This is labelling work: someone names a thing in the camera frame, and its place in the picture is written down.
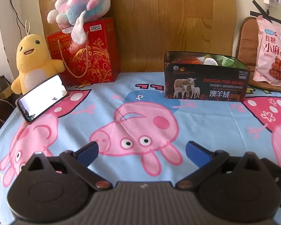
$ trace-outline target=open cardboard box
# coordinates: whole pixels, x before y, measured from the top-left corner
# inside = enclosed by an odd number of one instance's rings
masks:
[[[218,66],[203,65],[204,62],[216,62]],[[250,70],[231,56],[167,52],[164,77],[166,98],[242,102]]]

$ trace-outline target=blue label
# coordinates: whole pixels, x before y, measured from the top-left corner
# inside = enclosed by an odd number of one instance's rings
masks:
[[[265,32],[266,32],[268,35],[274,35],[274,32],[273,32],[273,31],[265,30]]]

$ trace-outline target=smartphone screen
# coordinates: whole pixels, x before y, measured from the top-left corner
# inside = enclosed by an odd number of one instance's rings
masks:
[[[17,101],[17,107],[30,123],[68,94],[59,75],[55,75],[33,88]]]

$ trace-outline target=pink snack bag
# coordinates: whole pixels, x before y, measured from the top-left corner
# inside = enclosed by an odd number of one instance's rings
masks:
[[[258,49],[254,81],[281,86],[281,25],[258,16]]]

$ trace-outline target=rope handle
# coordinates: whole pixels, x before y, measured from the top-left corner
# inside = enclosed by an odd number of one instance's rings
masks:
[[[61,50],[61,43],[60,43],[60,40],[58,39],[57,42],[58,42],[59,52],[61,53],[61,58],[62,58],[62,60],[63,60],[63,63],[64,63],[64,65],[65,65],[66,69],[67,69],[67,70],[70,72],[70,74],[72,74],[72,76],[74,76],[75,78],[77,78],[77,79],[82,78],[82,77],[86,74],[86,72],[87,72],[87,70],[88,70],[88,66],[89,66],[89,60],[88,60],[88,31],[87,31],[87,33],[86,33],[86,68],[85,68],[84,73],[83,73],[82,75],[80,75],[80,76],[75,75],[75,74],[69,69],[69,67],[67,66],[66,61],[65,61],[65,59],[64,59],[62,50]]]

